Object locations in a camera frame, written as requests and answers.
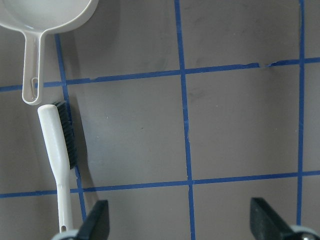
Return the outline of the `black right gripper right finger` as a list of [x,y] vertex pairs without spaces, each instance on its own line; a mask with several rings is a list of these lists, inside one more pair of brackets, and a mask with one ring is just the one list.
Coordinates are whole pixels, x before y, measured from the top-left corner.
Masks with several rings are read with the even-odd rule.
[[250,231],[255,240],[295,240],[296,233],[262,197],[250,200]]

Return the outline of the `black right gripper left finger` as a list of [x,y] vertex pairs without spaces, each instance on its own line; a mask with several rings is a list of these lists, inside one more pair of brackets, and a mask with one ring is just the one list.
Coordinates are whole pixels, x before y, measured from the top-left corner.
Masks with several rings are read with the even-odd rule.
[[98,200],[76,234],[77,240],[107,240],[110,234],[109,203]]

